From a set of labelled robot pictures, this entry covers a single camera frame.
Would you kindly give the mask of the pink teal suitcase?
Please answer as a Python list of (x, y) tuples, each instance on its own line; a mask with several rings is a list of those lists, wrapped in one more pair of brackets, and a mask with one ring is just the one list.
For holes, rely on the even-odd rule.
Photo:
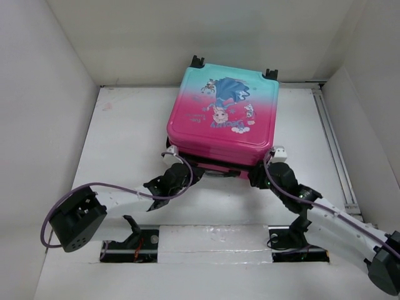
[(276, 69), (193, 56), (167, 122), (166, 146), (209, 176), (246, 179), (273, 147), (278, 93)]

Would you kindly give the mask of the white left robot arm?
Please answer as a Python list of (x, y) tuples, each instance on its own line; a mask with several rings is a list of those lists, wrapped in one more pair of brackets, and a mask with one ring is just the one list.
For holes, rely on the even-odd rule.
[(136, 189), (105, 182), (83, 184), (65, 194), (51, 208), (43, 226), (51, 226), (59, 244), (48, 248), (62, 248), (71, 253), (81, 249), (92, 239), (115, 240), (116, 235), (106, 229), (106, 219), (121, 218), (130, 226), (121, 228), (117, 240), (126, 248), (139, 242), (139, 232), (133, 213), (161, 209), (182, 196), (201, 180), (204, 170), (185, 162), (176, 162), (161, 176)]

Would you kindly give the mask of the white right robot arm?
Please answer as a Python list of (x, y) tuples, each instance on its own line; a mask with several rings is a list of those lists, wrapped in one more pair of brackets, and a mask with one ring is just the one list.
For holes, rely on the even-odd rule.
[(298, 217), (289, 227), (296, 246), (317, 246), (342, 257), (366, 273), (391, 296), (399, 295), (399, 231), (387, 233), (363, 223), (298, 183), (284, 162), (258, 162), (248, 178), (252, 187), (268, 189)]

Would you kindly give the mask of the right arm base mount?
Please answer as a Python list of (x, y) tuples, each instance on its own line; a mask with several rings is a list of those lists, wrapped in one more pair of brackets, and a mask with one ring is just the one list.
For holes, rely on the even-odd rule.
[(297, 217), (287, 226), (268, 226), (266, 246), (272, 251), (273, 263), (329, 263), (328, 252), (309, 244), (304, 237), (310, 225), (305, 217)]

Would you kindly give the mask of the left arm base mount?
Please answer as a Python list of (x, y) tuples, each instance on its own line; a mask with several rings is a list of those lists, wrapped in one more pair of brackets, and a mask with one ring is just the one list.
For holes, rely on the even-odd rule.
[(103, 241), (99, 261), (101, 263), (157, 263), (159, 226), (144, 226), (124, 215), (131, 234), (124, 241)]

